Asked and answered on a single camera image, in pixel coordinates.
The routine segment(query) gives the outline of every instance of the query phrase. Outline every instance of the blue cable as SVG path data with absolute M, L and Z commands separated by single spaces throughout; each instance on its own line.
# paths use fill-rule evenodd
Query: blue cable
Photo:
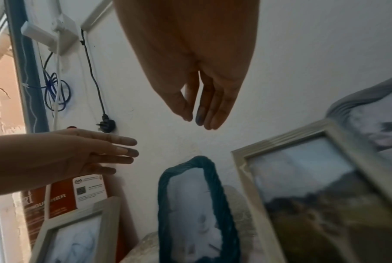
M 52 108 L 53 103 L 56 101 L 56 97 L 57 97 L 57 89 L 56 87 L 58 87 L 58 81 L 57 81 L 57 73 L 53 72 L 51 75 L 46 71 L 46 67 L 47 64 L 51 58 L 51 56 L 53 55 L 53 52 L 51 52 L 49 54 L 49 56 L 47 57 L 44 67 L 43 68 L 43 77 L 44 77 L 44 82 L 45 82 L 45 86 L 43 87 L 36 87 L 36 86 L 31 86 L 31 85 L 27 85 L 28 88 L 37 88 L 37 89 L 45 89 L 44 92 L 44 104 L 46 105 L 46 107 L 51 110 L 54 111 Z M 71 88 L 69 86 L 69 84 L 67 84 L 67 82 L 65 82 L 64 80 L 61 80 L 62 82 L 62 93 L 61 93 L 61 100 L 63 100 L 62 102 L 59 103 L 59 105 L 63 106 L 61 107 L 58 111 L 62 111 L 66 108 L 67 103 L 70 101 L 71 99 Z M 67 92 L 68 94 L 65 94 L 65 89 L 63 88 L 63 84 L 66 86 Z

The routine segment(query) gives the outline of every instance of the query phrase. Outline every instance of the qr code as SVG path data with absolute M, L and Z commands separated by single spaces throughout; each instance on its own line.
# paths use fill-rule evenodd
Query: qr code
M 78 195 L 82 195 L 82 194 L 86 193 L 86 186 L 76 188 L 76 192 Z

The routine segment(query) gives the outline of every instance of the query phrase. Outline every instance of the teal rope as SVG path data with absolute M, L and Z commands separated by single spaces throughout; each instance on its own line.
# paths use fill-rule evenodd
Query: teal rope
M 180 175 L 191 168 L 202 168 L 204 179 L 210 189 L 213 202 L 213 213 L 216 217 L 219 229 L 222 232 L 222 249 L 220 257 L 211 259 L 203 257 L 196 263 L 239 263 L 240 247 L 239 237 L 233 222 L 226 195 L 216 173 L 214 163 L 205 156 L 196 156 L 188 162 L 168 168 L 158 182 L 158 238 L 160 243 L 160 263 L 176 263 L 171 259 L 172 238 L 168 223 L 169 203 L 167 197 L 167 185 L 170 178 Z

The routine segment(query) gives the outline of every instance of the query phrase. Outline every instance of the hand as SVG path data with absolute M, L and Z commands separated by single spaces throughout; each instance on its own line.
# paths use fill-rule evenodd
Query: hand
M 66 129 L 0 136 L 0 195 L 30 190 L 76 176 L 113 175 L 101 163 L 131 164 L 136 140 L 107 133 Z
M 184 120 L 218 129 L 248 71 L 259 0 L 114 0 L 121 25 L 152 86 Z M 186 84 L 185 97 L 181 88 Z

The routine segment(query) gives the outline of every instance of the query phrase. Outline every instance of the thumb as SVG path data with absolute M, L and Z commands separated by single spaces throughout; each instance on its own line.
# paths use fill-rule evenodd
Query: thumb
M 181 91 L 176 93 L 158 93 L 171 111 L 181 116 L 186 121 L 193 120 L 193 108 L 184 99 Z

